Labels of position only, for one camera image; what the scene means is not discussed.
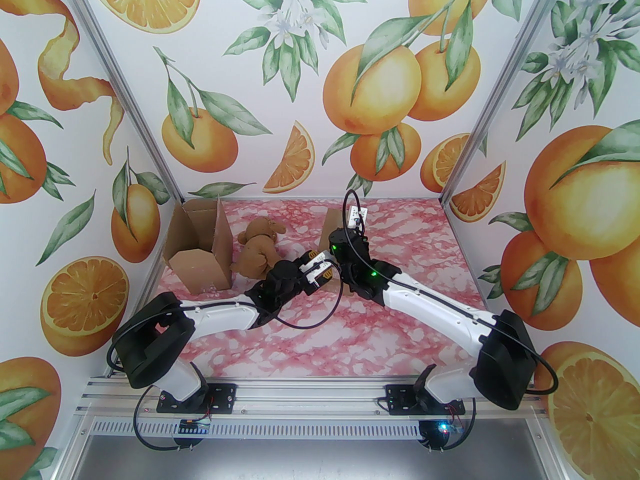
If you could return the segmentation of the perforated white metal strip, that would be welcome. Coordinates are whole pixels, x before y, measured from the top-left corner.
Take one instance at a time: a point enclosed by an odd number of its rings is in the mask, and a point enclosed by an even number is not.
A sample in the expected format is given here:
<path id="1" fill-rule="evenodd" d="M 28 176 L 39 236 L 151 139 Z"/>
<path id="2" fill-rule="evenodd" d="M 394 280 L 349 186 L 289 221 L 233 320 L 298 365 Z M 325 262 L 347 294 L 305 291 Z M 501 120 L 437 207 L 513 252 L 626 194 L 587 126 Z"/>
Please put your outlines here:
<path id="1" fill-rule="evenodd" d="M 138 432 L 147 439 L 187 438 L 178 435 L 180 420 L 143 419 L 137 423 Z M 420 437 L 418 423 L 412 421 L 219 419 L 211 421 L 209 434 L 189 438 L 411 441 Z"/>

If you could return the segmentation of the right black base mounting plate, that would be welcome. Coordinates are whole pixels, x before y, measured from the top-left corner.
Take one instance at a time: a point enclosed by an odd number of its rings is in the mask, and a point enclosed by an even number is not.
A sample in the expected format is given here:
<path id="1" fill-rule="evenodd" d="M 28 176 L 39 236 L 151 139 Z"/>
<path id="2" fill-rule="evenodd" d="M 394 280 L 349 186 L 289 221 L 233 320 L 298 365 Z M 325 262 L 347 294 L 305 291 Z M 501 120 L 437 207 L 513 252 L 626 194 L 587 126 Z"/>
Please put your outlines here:
<path id="1" fill-rule="evenodd" d="M 384 386 L 386 408 L 392 416 L 464 416 L 466 407 L 460 399 L 439 402 L 425 389 L 416 391 L 413 385 L 392 383 Z"/>

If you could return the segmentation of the small circuit board green LED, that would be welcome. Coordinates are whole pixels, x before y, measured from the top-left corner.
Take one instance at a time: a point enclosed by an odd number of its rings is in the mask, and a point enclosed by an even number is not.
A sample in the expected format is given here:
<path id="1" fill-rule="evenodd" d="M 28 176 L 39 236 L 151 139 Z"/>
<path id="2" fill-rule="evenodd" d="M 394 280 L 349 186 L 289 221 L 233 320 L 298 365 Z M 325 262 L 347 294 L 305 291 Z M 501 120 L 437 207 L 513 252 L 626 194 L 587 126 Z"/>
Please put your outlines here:
<path id="1" fill-rule="evenodd" d="M 430 423 L 432 423 L 432 432 L 434 432 L 435 437 L 441 440 L 453 440 L 458 436 L 462 436 L 466 430 L 464 423 L 458 420 L 434 419 Z"/>

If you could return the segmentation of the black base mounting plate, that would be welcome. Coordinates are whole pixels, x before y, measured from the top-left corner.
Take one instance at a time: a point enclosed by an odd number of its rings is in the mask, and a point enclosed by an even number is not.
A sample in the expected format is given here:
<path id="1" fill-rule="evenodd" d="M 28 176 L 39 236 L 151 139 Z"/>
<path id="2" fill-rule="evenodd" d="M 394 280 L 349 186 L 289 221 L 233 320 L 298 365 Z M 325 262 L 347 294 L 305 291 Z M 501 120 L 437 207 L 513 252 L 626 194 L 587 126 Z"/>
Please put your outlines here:
<path id="1" fill-rule="evenodd" d="M 237 384 L 208 382 L 185 400 L 178 400 L 168 391 L 158 398 L 156 412 L 160 414 L 230 415 L 236 400 Z"/>
<path id="2" fill-rule="evenodd" d="M 466 407 L 460 399 L 439 402 L 425 389 L 416 391 L 413 385 L 392 383 L 384 386 L 386 408 L 392 416 L 464 416 Z"/>

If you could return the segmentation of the left aluminium frame post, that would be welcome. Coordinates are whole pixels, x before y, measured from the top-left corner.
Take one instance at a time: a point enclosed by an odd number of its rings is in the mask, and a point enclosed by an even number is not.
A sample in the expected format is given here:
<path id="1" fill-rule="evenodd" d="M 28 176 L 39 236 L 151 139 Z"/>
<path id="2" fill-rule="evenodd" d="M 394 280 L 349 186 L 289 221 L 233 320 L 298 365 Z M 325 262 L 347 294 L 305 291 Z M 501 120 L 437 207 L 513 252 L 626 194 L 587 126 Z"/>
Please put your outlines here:
<path id="1" fill-rule="evenodd" d="M 153 133 L 146 118 L 144 117 L 140 106 L 138 105 L 134 93 L 131 91 L 124 73 L 119 66 L 117 58 L 112 50 L 105 32 L 93 10 L 89 5 L 89 0 L 70 0 L 71 9 L 78 14 L 78 18 L 87 30 L 93 43 L 94 50 L 98 55 L 106 74 L 109 77 L 119 102 L 129 116 L 129 119 L 137 132 L 140 142 L 143 144 L 151 161 L 158 169 L 158 173 L 162 181 L 165 182 L 170 196 L 179 201 L 185 202 L 185 197 L 179 189 L 178 183 L 167 165 L 163 154 L 161 153 Z"/>

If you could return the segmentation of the aluminium slotted base rail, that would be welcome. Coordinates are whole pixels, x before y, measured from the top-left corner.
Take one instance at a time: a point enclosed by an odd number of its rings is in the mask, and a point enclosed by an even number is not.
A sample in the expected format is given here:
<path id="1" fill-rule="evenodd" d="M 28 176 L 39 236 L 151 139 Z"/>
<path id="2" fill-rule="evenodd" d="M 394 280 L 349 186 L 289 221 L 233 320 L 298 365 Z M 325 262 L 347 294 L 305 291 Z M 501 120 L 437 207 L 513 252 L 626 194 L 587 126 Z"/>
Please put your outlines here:
<path id="1" fill-rule="evenodd" d="M 388 419 L 377 404 L 388 384 L 413 384 L 413 375 L 370 377 L 214 378 L 237 386 L 231 416 L 236 419 Z M 123 374 L 92 377 L 74 412 L 101 416 L 132 416 L 142 389 Z"/>

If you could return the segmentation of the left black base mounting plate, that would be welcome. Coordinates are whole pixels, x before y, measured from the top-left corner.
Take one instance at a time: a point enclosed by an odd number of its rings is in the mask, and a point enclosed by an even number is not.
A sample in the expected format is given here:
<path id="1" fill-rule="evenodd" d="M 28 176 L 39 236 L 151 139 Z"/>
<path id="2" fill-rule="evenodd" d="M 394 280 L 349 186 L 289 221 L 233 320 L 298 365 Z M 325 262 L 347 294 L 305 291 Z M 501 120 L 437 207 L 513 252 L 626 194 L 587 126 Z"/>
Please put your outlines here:
<path id="1" fill-rule="evenodd" d="M 185 400 L 178 400 L 168 391 L 158 398 L 156 412 L 160 414 L 230 415 L 236 400 L 237 384 L 208 382 Z"/>

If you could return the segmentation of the squat cardboard express box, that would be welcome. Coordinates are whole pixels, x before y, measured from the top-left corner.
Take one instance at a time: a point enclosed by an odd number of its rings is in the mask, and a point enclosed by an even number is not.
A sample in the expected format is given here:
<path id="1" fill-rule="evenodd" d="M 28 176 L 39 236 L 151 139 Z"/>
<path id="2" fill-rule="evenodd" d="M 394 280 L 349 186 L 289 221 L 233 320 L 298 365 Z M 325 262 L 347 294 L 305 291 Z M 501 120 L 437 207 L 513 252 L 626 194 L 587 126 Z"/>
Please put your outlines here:
<path id="1" fill-rule="evenodd" d="M 320 240 L 318 241 L 318 251 L 323 252 L 325 250 L 330 249 L 329 236 L 333 231 L 336 231 L 339 227 L 343 226 L 342 222 L 342 211 L 338 208 L 329 208 L 326 212 L 321 234 Z M 323 294 L 339 294 L 339 278 L 338 274 L 333 274 L 332 280 L 330 280 L 326 285 L 320 288 L 320 292 Z"/>

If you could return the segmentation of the brown teddy bear plush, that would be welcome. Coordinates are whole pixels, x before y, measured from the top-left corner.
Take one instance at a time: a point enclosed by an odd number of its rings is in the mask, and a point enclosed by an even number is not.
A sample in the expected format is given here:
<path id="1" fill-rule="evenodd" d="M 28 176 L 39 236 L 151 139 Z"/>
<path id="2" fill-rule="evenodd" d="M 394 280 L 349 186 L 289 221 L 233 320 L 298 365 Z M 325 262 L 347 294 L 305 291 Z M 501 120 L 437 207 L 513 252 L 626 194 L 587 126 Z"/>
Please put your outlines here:
<path id="1" fill-rule="evenodd" d="M 286 231 L 282 222 L 266 216 L 254 218 L 237 236 L 243 248 L 237 260 L 231 263 L 231 271 L 248 279 L 265 280 L 268 272 L 282 259 L 275 244 L 278 235 Z"/>

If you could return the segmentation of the aluminium frame post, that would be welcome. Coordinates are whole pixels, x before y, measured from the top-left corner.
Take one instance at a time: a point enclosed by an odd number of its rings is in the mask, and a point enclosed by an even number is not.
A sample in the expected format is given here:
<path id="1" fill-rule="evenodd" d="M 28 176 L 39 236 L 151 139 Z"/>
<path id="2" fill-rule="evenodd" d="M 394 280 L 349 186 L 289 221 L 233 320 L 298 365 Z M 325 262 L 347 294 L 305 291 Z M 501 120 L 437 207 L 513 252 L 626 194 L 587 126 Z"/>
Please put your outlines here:
<path id="1" fill-rule="evenodd" d="M 521 70 L 526 55 L 528 54 L 532 42 L 537 37 L 541 22 L 550 13 L 551 6 L 555 0 L 533 0 L 528 13 L 518 34 L 514 37 L 512 48 L 506 57 L 505 63 L 497 76 L 495 83 L 487 97 L 475 125 L 471 129 L 470 137 L 466 146 L 462 149 L 461 156 L 455 164 L 454 169 L 445 184 L 445 188 L 439 197 L 442 208 L 447 208 L 453 198 L 455 190 L 466 173 L 474 156 L 481 150 L 481 144 L 489 136 L 490 126 L 498 110 L 507 96 L 512 82 Z"/>
<path id="2" fill-rule="evenodd" d="M 119 66 L 117 58 L 112 50 L 105 32 L 93 10 L 89 5 L 89 0 L 70 0 L 71 9 L 78 14 L 78 18 L 87 30 L 93 43 L 94 50 L 98 55 L 106 74 L 109 77 L 119 102 L 129 116 L 129 119 L 137 132 L 140 142 L 143 144 L 151 161 L 158 169 L 158 173 L 162 181 L 165 182 L 170 196 L 179 201 L 185 202 L 185 197 L 179 189 L 178 183 L 167 165 L 163 154 L 161 153 L 153 133 L 146 118 L 144 117 L 140 106 L 138 105 L 134 93 L 131 91 L 124 73 Z"/>

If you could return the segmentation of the long cardboard express box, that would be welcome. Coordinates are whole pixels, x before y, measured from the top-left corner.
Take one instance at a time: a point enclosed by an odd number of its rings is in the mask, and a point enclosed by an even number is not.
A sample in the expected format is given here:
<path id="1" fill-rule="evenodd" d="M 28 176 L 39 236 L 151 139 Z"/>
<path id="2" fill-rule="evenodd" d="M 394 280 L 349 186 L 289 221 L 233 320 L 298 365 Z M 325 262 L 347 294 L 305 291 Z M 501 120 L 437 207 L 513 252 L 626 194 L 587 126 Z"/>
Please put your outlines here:
<path id="1" fill-rule="evenodd" d="M 233 233 L 221 199 L 175 204 L 162 259 L 192 295 L 230 290 Z"/>

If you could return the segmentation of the right aluminium frame post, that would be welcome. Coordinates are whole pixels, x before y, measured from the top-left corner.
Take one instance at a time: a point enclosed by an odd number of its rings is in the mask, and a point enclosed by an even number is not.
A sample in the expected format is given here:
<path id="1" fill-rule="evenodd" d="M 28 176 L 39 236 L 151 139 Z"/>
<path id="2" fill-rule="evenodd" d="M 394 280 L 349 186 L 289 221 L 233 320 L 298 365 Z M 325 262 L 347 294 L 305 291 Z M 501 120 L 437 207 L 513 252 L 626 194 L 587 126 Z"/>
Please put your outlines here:
<path id="1" fill-rule="evenodd" d="M 505 63 L 497 76 L 495 83 L 487 97 L 475 125 L 471 129 L 470 137 L 466 146 L 462 149 L 461 156 L 455 164 L 454 169 L 445 184 L 445 188 L 439 197 L 442 208 L 447 208 L 453 198 L 455 190 L 466 173 L 474 156 L 481 150 L 481 144 L 489 136 L 490 126 L 498 110 L 507 96 L 512 82 L 521 70 L 526 55 L 528 54 L 532 42 L 537 37 L 541 22 L 550 13 L 551 6 L 555 0 L 533 0 L 528 13 L 518 34 L 514 37 L 512 48 L 506 57 Z"/>

